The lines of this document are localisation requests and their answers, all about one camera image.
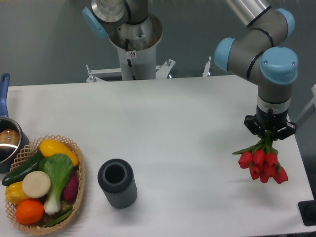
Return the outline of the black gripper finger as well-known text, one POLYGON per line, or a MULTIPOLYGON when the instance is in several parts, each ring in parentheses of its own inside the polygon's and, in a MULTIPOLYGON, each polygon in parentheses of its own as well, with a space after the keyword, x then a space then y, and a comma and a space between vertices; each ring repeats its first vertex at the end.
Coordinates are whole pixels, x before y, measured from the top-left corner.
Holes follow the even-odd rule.
POLYGON ((244 125, 253 135, 264 135, 264 129, 258 122, 255 115, 246 115, 244 119, 244 125))
POLYGON ((272 131, 272 139, 274 141, 284 140, 295 133, 296 133, 296 123, 287 121, 284 127, 272 131))

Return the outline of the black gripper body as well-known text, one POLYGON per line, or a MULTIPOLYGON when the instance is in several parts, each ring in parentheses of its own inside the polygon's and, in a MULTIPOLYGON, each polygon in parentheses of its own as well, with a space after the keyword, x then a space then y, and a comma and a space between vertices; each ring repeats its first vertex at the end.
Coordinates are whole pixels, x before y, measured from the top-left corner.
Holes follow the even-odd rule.
POLYGON ((264 137, 266 130, 272 132, 273 138, 286 138, 286 123, 288 110, 274 114, 273 109, 268 109, 268 112, 256 108, 255 122, 259 126, 257 135, 264 137))

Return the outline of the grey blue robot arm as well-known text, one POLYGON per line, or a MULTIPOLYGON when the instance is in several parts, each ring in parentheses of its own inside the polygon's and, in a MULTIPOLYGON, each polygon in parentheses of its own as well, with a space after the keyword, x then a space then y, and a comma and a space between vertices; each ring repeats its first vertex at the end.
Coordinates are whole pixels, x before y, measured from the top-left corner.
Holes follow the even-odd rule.
POLYGON ((228 6, 249 30, 242 39, 225 38, 214 53, 215 64, 258 86, 255 115, 244 124, 254 135, 268 133, 283 140, 296 132, 287 119, 292 89, 298 75, 296 53, 281 47, 293 32, 295 20, 285 9, 273 9, 266 0, 229 0, 228 6))

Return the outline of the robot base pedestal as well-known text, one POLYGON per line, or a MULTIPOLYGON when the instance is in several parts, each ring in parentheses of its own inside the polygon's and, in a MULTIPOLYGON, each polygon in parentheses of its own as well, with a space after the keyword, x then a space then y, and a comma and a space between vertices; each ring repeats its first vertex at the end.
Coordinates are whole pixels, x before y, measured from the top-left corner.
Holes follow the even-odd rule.
POLYGON ((156 47, 162 24, 147 0, 93 0, 82 15, 91 31, 118 51, 123 80, 156 78, 156 47))

